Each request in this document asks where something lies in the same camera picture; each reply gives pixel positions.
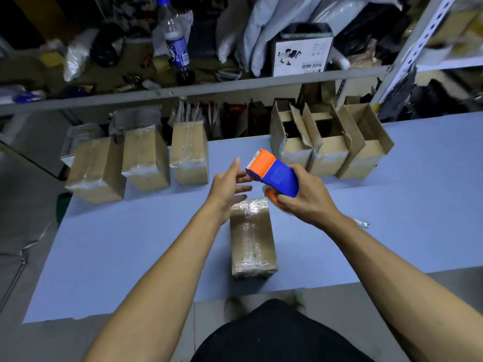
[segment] gray floor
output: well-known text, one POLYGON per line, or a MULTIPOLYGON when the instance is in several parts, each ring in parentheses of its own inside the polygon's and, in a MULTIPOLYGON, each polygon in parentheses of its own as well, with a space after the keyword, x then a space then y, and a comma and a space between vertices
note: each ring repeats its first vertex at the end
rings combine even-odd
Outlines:
MULTIPOLYGON (((58 170, 57 154, 68 124, 52 116, 51 124, 27 121, 15 146, 50 170, 58 170), (33 150, 31 147, 42 147, 33 150)), ((22 324, 36 282, 57 232, 55 203, 63 193, 61 182, 30 164, 10 156, 0 161, 0 252, 18 254, 25 244, 40 239, 30 251, 30 262, 0 314, 2 361, 78 361, 109 315, 82 320, 56 320, 22 324)), ((20 260, 0 256, 0 297, 20 266, 20 260)), ((483 313, 483 267, 431 274, 443 286, 483 313)), ((250 310, 264 300, 285 299, 290 292, 247 296, 242 302, 250 310)), ((344 335, 376 361, 408 361, 390 334, 361 284, 301 290, 307 315, 344 335)), ((195 349, 224 323, 224 300, 193 304, 173 361, 187 361, 195 349)))

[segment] person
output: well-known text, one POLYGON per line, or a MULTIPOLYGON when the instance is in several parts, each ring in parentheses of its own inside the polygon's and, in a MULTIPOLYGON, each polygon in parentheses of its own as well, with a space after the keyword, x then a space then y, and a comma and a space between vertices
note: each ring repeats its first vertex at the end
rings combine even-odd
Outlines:
MULTIPOLYGON (((483 316, 339 212, 319 177, 292 168, 299 193, 277 201, 335 242, 409 359, 483 361, 483 316)), ((238 158, 214 177, 206 202, 119 305, 85 362, 171 359, 214 238, 250 181, 238 158)), ((371 361, 335 331, 272 300, 220 327, 192 360, 371 361)))

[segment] hand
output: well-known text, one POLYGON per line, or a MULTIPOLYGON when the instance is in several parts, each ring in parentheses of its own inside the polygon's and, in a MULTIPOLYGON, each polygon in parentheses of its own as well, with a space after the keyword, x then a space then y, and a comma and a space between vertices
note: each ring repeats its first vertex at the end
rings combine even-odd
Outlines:
POLYGON ((295 198, 275 194, 277 202, 284 206, 287 212, 321 230, 343 216, 321 178, 307 173, 299 164, 289 166, 299 179, 299 193, 295 198))
POLYGON ((227 171, 214 176, 206 204, 213 205, 220 211, 221 223, 225 223, 230 218, 232 205, 246 199, 246 194, 235 194, 252 190, 251 185, 237 185, 237 183, 248 183, 251 181, 252 179, 245 170, 240 170, 239 157, 233 160, 227 171))

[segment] white table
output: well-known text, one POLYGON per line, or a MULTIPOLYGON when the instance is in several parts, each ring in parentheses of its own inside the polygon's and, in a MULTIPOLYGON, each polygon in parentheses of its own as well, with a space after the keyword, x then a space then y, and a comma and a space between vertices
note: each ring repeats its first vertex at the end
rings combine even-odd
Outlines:
MULTIPOLYGON (((483 264, 483 113, 387 124, 394 149, 364 180, 325 178, 345 214, 422 271, 483 264)), ((235 156, 248 164, 267 136, 209 143, 210 178, 235 156)), ((110 313, 201 206, 209 185, 142 194, 91 206, 74 197, 58 230, 24 322, 110 313)), ((263 196, 256 183, 249 197, 263 196)), ((279 271, 233 280, 229 225, 220 229, 195 301, 357 282, 321 231, 270 206, 279 271)))

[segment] shelf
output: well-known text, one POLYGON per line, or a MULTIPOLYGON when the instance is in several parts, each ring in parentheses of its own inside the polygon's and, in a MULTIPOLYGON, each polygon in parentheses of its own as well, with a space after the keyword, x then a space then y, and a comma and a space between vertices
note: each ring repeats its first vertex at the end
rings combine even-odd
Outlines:
POLYGON ((204 83, 191 86, 169 87, 158 90, 144 90, 129 93, 95 95, 92 97, 81 97, 63 100, 45 100, 29 104, 8 104, 0 105, 0 116, 43 110, 71 109, 108 104, 152 101, 171 97, 189 97, 237 90, 261 89, 272 86, 291 85, 298 83, 340 80, 345 78, 383 76, 388 72, 389 68, 390 66, 378 66, 368 70, 354 68, 346 71, 325 71, 291 76, 246 78, 240 79, 238 81, 204 83))
POLYGON ((479 51, 463 57, 449 56, 438 65, 420 65, 416 63, 418 72, 448 70, 450 68, 463 68, 483 66, 483 52, 479 51))

